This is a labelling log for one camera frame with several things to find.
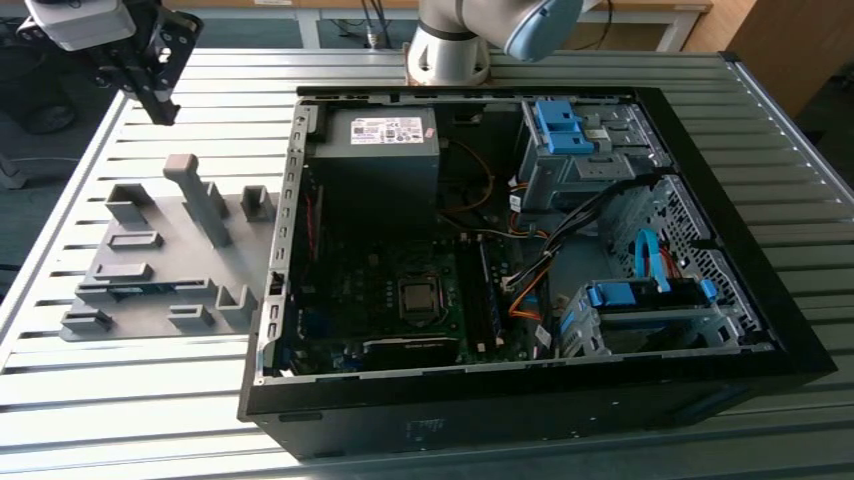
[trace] motherboard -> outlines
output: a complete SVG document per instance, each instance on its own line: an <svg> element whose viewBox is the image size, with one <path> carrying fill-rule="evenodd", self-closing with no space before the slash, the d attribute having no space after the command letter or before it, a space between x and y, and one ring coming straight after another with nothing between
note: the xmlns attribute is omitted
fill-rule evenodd
<svg viewBox="0 0 854 480"><path fill-rule="evenodd" d="M527 333L507 322L496 293L510 251L502 240L455 237L327 242L302 274L291 368L323 374L518 360Z"/></svg>

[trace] floor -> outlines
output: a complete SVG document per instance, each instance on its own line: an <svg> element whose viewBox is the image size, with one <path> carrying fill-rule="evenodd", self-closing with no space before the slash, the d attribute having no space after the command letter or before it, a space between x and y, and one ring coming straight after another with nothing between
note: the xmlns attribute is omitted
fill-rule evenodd
<svg viewBox="0 0 854 480"><path fill-rule="evenodd" d="M412 37L415 22L395 21L388 26L392 44ZM364 26L324 21L320 41L326 48L363 48ZM200 47L207 48L299 48L296 22L287 20L209 19ZM96 88L57 62L61 83L77 109L77 119L67 130L49 135L28 135L0 113L0 153L15 160L29 178L23 190L0 190L0 298L13 280L36 240L41 225L73 172L76 159L109 105L113 92ZM854 89L830 82L803 114L798 124L817 141L818 148L849 183L854 183Z"/></svg>

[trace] gray plastic block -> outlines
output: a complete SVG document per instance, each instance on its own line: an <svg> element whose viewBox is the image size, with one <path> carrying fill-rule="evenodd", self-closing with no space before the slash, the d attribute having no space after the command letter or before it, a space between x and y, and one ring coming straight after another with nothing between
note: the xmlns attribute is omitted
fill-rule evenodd
<svg viewBox="0 0 854 480"><path fill-rule="evenodd" d="M77 334L103 333L112 327L112 319L100 310L65 313L63 327Z"/></svg>
<svg viewBox="0 0 854 480"><path fill-rule="evenodd" d="M153 271L147 263L99 265L92 276L96 280L120 280L124 282L148 280Z"/></svg>
<svg viewBox="0 0 854 480"><path fill-rule="evenodd" d="M140 207L153 204L153 200L139 184L115 185L104 204L113 218L124 225L145 224Z"/></svg>
<svg viewBox="0 0 854 480"><path fill-rule="evenodd" d="M107 283L107 282L84 282L77 286L77 289L75 290L75 295L87 304L96 305L96 304L116 302L116 299L112 296L112 294L107 291L107 288L100 287L101 283Z"/></svg>
<svg viewBox="0 0 854 480"><path fill-rule="evenodd" d="M163 237L157 232L117 233L109 237L107 245L113 250L160 248Z"/></svg>
<svg viewBox="0 0 854 480"><path fill-rule="evenodd" d="M248 222L271 222L276 218L276 206L272 204L267 187L249 185L243 188L240 208Z"/></svg>
<svg viewBox="0 0 854 480"><path fill-rule="evenodd" d="M172 305L167 318L179 330L208 329L213 325L213 317L204 305Z"/></svg>
<svg viewBox="0 0 854 480"><path fill-rule="evenodd" d="M175 291L181 298L207 298L209 300L216 298L216 284L209 278L205 278L199 285L179 285L175 287Z"/></svg>
<svg viewBox="0 0 854 480"><path fill-rule="evenodd" d="M219 191L205 188L196 173L199 159L192 154L169 155L163 168L163 176L177 183L187 199L187 210L201 225L208 240L215 247L231 244L228 229L221 220L224 204Z"/></svg>
<svg viewBox="0 0 854 480"><path fill-rule="evenodd" d="M216 191L211 186L205 188L208 192ZM91 316L92 311L100 310L112 323L103 329L77 328L77 323L85 322L71 322L60 331L64 340L229 335L248 331L248 321L243 319L259 314L256 299L264 295L275 226L272 221L247 221L243 195L215 193L213 196L221 198L223 211L231 212L220 219L232 240L227 246L211 246L203 228L187 213L181 196L155 197L151 203L140 202L139 212L148 224L123 224L117 220L109 223L85 279L75 292L77 300L69 318ZM268 196L275 205L279 194ZM216 209L216 200L209 204ZM99 267L143 264L151 268L147 280L97 279ZM217 300L220 287L231 302L224 297ZM179 317L181 328L177 328L169 318L175 315L169 307L175 305L201 305L209 325L196 320L196 324L204 326L193 328L189 326L193 322L184 323Z"/></svg>
<svg viewBox="0 0 854 480"><path fill-rule="evenodd" d="M257 299L249 288L244 285L240 289L240 298L235 302L225 287L219 288L216 296L216 310L223 314L232 327L248 327L252 323L252 312L257 309Z"/></svg>

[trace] wire bundle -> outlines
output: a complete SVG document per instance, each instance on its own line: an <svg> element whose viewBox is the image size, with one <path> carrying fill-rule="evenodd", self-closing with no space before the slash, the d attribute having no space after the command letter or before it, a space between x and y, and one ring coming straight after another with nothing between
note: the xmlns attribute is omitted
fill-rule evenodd
<svg viewBox="0 0 854 480"><path fill-rule="evenodd" d="M631 180L623 180L608 186L602 192L590 197L575 209L566 215L563 221L558 225L558 228L548 236L546 243L540 249L540 254L534 263L510 277L507 281L507 287L512 288L522 281L536 272L532 280L522 289L516 299L510 306L510 316L519 316L518 307L522 304L524 296L531 292L536 284L543 279L548 269L551 268L555 255L563 247L564 240L584 226L587 226L599 216L602 208L607 205L614 197L631 188L636 188L646 185L654 185L660 179L659 174L639 175Z"/></svg>

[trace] black cable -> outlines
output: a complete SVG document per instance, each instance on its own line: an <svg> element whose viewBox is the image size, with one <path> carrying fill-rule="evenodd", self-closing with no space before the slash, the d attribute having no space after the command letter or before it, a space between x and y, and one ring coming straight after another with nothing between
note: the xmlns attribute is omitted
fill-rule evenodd
<svg viewBox="0 0 854 480"><path fill-rule="evenodd" d="M368 27L374 26L374 22L371 21L371 15L368 14L368 6L362 0L362 11L364 12L364 20L368 22Z"/></svg>
<svg viewBox="0 0 854 480"><path fill-rule="evenodd" d="M555 228L554 232L548 236L548 240L540 249L540 254L536 261L524 268L519 273L512 276L512 280L507 282L507 286L512 287L524 278L535 273L543 265L550 263L550 260L555 257L560 248L563 247L563 241L580 230L584 226L599 217L602 207L610 202L610 200L622 194L626 190L642 186L655 185L664 173L650 173L638 175L631 180L622 180L612 183L604 190L596 195L588 198L564 217L563 221Z"/></svg>
<svg viewBox="0 0 854 480"><path fill-rule="evenodd" d="M376 12L376 17L379 18L379 23L383 27L383 37L386 38L386 48L392 48L391 46L391 36L388 35L388 24L386 23L386 8L383 7L383 0L370 0L371 5L374 6L374 12Z"/></svg>
<svg viewBox="0 0 854 480"><path fill-rule="evenodd" d="M347 30L344 27L340 26L340 24L338 23L339 20L330 20L330 21L332 22L332 25L335 25L338 27L338 29L342 31L342 33L338 34L340 37L352 37L354 36L354 33L350 30Z"/></svg>
<svg viewBox="0 0 854 480"><path fill-rule="evenodd" d="M594 47L594 46L596 47L596 50L602 48L602 43L604 42L604 38L608 36L608 33L611 32L611 25L614 24L614 1L612 0L607 0L607 1L608 1L608 19L604 22L604 29L602 30L602 36L599 37L599 40L596 40L595 42L590 42L583 47L574 48L572 50L587 50L590 47Z"/></svg>

